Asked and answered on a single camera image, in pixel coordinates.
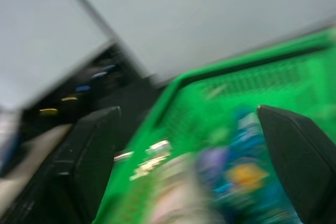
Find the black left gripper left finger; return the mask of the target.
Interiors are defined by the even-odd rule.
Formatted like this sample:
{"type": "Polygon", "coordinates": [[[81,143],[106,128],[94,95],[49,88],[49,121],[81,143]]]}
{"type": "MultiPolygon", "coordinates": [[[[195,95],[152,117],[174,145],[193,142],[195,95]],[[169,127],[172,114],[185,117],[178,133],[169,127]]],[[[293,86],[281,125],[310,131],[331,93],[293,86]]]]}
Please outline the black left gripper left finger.
{"type": "Polygon", "coordinates": [[[94,221],[113,168],[120,116],[112,106],[82,117],[56,155],[54,193],[63,223],[94,221]]]}

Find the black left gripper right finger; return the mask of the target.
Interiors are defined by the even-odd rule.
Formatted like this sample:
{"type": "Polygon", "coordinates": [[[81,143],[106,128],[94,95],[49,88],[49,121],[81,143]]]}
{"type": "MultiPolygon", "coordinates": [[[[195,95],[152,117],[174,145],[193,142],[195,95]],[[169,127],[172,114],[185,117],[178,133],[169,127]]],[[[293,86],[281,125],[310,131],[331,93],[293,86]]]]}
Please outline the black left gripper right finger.
{"type": "Polygon", "coordinates": [[[257,109],[279,180],[303,223],[335,223],[335,144],[312,119],[257,109]]]}

